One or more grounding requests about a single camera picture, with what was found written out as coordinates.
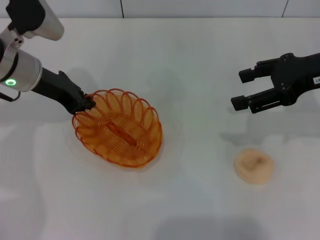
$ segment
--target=white tabletop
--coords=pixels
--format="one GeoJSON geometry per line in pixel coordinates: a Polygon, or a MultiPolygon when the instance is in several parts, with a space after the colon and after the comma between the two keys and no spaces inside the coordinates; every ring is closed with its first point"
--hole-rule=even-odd
{"type": "Polygon", "coordinates": [[[1,102],[1,240],[319,239],[320,90],[257,114],[234,112],[230,99],[272,87],[241,83],[238,72],[257,61],[319,53],[320,19],[62,23],[60,41],[36,37],[22,49],[87,93],[147,99],[163,149],[145,169],[123,170],[82,146],[59,103],[34,92],[1,102]],[[235,173],[247,147],[274,158],[267,185],[235,173]]]}

